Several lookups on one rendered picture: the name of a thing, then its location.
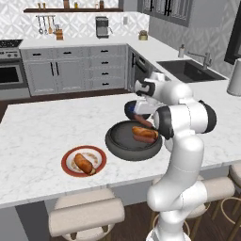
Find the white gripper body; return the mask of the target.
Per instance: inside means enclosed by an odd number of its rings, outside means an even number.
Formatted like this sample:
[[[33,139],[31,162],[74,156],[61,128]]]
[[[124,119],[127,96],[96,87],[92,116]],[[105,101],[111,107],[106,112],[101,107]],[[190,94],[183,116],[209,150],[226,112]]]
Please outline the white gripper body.
[[[160,106],[161,103],[155,99],[138,100],[134,108],[134,113],[138,115],[153,114]]]

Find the red-brown sausage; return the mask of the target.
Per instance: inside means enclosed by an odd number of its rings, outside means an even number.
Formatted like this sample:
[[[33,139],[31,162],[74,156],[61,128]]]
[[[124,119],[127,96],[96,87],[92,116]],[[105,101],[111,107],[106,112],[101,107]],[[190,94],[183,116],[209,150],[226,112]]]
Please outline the red-brown sausage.
[[[150,143],[153,144],[155,142],[155,139],[152,137],[143,137],[143,136],[136,136],[133,135],[134,140],[144,143]]]
[[[153,125],[151,122],[145,120],[141,115],[134,115],[135,120],[137,120],[138,122],[142,123],[143,125],[147,126],[148,128],[153,128]]]

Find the dark blue bowl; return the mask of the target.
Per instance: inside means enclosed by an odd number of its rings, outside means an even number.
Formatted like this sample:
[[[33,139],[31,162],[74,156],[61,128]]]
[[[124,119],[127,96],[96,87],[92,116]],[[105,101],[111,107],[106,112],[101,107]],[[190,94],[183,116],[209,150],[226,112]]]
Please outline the dark blue bowl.
[[[150,114],[143,114],[138,117],[137,114],[134,112],[136,104],[137,104],[136,101],[130,101],[125,104],[124,113],[125,113],[126,117],[129,120],[133,120],[133,121],[137,121],[140,118],[147,120],[150,117]]]

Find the brown bun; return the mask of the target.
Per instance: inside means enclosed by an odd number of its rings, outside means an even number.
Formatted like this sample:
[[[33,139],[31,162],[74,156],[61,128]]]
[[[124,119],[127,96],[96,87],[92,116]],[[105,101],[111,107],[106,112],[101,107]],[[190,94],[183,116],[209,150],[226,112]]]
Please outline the brown bun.
[[[87,175],[93,175],[96,172],[93,165],[81,153],[78,153],[73,161]]]
[[[158,133],[154,131],[153,129],[147,129],[139,126],[133,126],[132,127],[132,132],[136,136],[140,137],[149,137],[149,138],[158,138]]]

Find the dark grey round plate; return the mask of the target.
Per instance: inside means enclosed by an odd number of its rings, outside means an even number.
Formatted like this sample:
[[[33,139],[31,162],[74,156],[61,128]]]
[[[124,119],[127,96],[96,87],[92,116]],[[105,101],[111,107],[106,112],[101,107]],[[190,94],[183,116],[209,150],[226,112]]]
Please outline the dark grey round plate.
[[[154,143],[136,141],[132,127],[144,127],[136,120],[124,120],[114,124],[105,135],[105,145],[115,156],[127,161],[143,161],[158,154],[162,148],[162,137]]]

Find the red rimmed white plate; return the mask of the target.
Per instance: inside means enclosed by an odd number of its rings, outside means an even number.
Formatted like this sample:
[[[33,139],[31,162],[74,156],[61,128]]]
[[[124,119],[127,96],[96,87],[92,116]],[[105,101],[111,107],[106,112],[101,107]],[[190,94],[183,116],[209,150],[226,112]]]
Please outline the red rimmed white plate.
[[[95,146],[86,145],[86,146],[79,146],[79,147],[73,148],[67,151],[61,160],[62,169],[71,176],[74,176],[74,177],[91,176],[84,173],[79,167],[75,165],[73,159],[78,153],[81,153],[93,165],[93,167],[96,170],[94,174],[100,172],[106,164],[105,153],[101,149]]]

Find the dark sink basin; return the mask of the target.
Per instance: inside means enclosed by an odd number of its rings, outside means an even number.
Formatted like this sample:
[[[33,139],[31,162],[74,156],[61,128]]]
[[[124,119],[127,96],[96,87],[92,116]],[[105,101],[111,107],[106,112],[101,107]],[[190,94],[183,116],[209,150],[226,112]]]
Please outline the dark sink basin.
[[[225,77],[207,69],[194,60],[158,61],[158,64],[184,83],[225,80]]]

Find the steel tap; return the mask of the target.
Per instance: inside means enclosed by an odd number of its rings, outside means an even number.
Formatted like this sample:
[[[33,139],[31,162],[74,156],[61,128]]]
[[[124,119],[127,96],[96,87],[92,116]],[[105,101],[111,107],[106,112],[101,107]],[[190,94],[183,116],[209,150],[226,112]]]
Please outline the steel tap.
[[[188,52],[190,55],[192,56],[200,56],[203,58],[203,64],[202,64],[202,68],[204,70],[206,70],[208,67],[210,67],[212,65],[212,59],[211,59],[211,54],[210,53],[205,53],[204,55],[201,54],[195,54],[195,53],[191,53]]]

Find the grey base cupboard run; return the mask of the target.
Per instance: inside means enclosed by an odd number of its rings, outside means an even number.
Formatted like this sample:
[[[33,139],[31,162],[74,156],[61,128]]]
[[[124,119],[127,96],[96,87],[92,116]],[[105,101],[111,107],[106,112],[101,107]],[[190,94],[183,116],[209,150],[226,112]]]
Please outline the grey base cupboard run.
[[[32,95],[123,88],[125,53],[124,45],[21,50]]]

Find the steel coffee machine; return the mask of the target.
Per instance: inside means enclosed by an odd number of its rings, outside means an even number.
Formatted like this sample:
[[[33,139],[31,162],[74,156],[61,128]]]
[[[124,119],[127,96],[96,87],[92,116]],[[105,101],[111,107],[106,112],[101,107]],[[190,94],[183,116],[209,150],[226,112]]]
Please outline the steel coffee machine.
[[[105,16],[96,16],[96,37],[98,39],[108,39],[109,34],[113,33],[109,26],[108,18]]]

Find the white cylindrical container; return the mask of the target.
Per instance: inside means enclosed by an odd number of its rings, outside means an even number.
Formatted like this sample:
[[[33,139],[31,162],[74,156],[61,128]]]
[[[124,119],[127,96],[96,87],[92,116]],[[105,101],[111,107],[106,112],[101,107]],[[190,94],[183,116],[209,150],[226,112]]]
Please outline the white cylindrical container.
[[[241,97],[241,58],[235,61],[227,92],[232,96]]]

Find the black framed window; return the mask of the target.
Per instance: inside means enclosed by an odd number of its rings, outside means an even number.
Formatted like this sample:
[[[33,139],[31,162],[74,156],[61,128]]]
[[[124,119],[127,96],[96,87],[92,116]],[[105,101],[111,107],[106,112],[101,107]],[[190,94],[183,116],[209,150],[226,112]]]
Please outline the black framed window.
[[[238,58],[241,58],[241,2],[235,17],[224,61],[233,65]]]

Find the steel stove with oven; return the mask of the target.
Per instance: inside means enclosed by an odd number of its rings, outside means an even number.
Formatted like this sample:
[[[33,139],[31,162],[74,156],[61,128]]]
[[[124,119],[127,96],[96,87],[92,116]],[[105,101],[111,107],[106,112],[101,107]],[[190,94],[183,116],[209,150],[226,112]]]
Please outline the steel stove with oven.
[[[22,40],[0,40],[0,101],[30,96],[19,50]]]

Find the dark wooden wall shelf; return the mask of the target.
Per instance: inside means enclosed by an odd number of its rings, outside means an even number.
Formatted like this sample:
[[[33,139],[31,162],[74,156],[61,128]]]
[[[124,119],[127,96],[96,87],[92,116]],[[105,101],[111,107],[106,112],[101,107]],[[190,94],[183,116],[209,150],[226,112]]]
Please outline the dark wooden wall shelf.
[[[26,8],[24,13],[49,12],[123,12],[121,8]]]

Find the rail with hanging tools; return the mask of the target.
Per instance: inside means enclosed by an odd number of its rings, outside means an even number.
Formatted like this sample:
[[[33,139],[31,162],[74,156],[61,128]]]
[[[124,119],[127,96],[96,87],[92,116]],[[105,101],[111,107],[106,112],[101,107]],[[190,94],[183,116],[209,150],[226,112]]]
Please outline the rail with hanging tools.
[[[39,33],[41,35],[51,35],[55,31],[55,15],[37,15]]]

